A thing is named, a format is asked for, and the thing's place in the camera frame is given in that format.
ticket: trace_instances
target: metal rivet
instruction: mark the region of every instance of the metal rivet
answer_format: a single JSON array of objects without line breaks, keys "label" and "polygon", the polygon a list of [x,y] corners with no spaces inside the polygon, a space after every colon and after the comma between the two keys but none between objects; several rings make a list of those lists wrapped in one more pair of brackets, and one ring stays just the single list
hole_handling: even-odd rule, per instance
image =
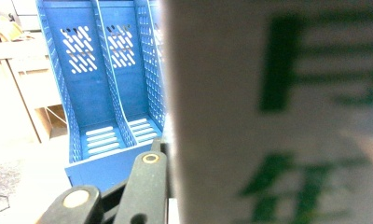
[{"label": "metal rivet", "polygon": [[63,201],[63,205],[64,207],[74,208],[87,202],[88,198],[89,193],[83,189],[79,189],[67,195]]},{"label": "metal rivet", "polygon": [[152,164],[152,163],[155,163],[159,161],[159,156],[157,154],[147,154],[145,156],[143,156],[143,162],[145,163],[148,163],[148,164]]}]

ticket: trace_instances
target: perforated plastic panel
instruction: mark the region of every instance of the perforated plastic panel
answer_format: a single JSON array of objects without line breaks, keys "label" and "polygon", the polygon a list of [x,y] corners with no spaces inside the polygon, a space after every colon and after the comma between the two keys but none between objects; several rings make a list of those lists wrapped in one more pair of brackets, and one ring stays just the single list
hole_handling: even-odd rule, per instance
[{"label": "perforated plastic panel", "polygon": [[149,114],[163,130],[165,104],[158,48],[155,43],[155,29],[148,2],[135,1],[135,4],[144,59],[145,81],[149,99]]},{"label": "perforated plastic panel", "polygon": [[131,133],[131,129],[129,127],[128,121],[126,120],[126,116],[123,112],[123,108],[122,108],[122,105],[121,105],[121,102],[118,96],[119,90],[118,90],[117,83],[114,77],[114,68],[116,68],[116,66],[113,66],[110,60],[110,58],[112,58],[112,56],[114,55],[111,55],[110,53],[111,51],[109,50],[110,48],[108,47],[108,42],[109,42],[108,39],[110,37],[106,38],[106,35],[105,35],[106,28],[103,25],[102,12],[101,12],[101,7],[99,5],[98,0],[93,0],[92,4],[94,5],[94,15],[95,15],[96,24],[98,27],[97,30],[98,30],[99,37],[100,37],[100,45],[104,53],[104,63],[105,63],[105,68],[106,68],[105,72],[108,78],[108,84],[109,84],[109,88],[111,92],[111,97],[113,98],[114,111],[115,111],[115,115],[117,119],[117,125],[119,127],[120,134],[122,135],[123,141],[126,144],[126,146],[132,147],[132,146],[135,146],[137,143],[134,139],[133,134]]},{"label": "perforated plastic panel", "polygon": [[49,29],[48,20],[45,12],[43,11],[42,2],[37,2],[37,8],[38,8],[38,15],[40,17],[42,32],[44,36],[46,37],[47,43],[48,43],[48,56],[52,61],[52,71],[53,74],[56,76],[56,82],[58,84],[59,93],[62,98],[62,105],[64,108],[64,113],[67,119],[67,128],[69,132],[69,144],[70,144],[70,150],[69,150],[69,161],[75,162],[82,160],[82,147],[80,143],[80,136],[79,136],[79,127],[76,122],[76,115],[74,113],[73,106],[71,105],[70,96],[68,94],[68,91],[65,87],[64,83],[64,77],[62,75],[62,68],[59,63],[59,56],[56,51],[53,37]]}]

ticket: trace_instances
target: blue plastic organizer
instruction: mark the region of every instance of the blue plastic organizer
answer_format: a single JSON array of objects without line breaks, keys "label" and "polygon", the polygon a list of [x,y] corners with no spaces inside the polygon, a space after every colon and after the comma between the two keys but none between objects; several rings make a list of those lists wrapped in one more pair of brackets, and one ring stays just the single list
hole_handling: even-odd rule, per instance
[{"label": "blue plastic organizer", "polygon": [[156,2],[37,0],[70,136],[72,185],[109,189],[161,136]]}]

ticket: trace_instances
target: floor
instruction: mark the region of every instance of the floor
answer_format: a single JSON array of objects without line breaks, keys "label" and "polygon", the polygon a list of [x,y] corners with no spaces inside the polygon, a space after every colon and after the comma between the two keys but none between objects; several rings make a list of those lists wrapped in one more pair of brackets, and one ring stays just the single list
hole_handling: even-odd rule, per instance
[{"label": "floor", "polygon": [[54,130],[49,142],[17,144],[0,151],[0,223],[35,223],[70,188],[63,169],[65,153],[65,128]]}]

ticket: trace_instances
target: gray carpet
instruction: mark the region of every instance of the gray carpet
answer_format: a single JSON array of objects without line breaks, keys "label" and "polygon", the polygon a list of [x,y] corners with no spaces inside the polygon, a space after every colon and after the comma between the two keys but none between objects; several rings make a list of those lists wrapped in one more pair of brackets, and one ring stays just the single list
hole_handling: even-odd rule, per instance
[{"label": "gray carpet", "polygon": [[9,161],[0,164],[0,217],[10,207],[9,198],[12,198],[21,181],[23,161]]}]

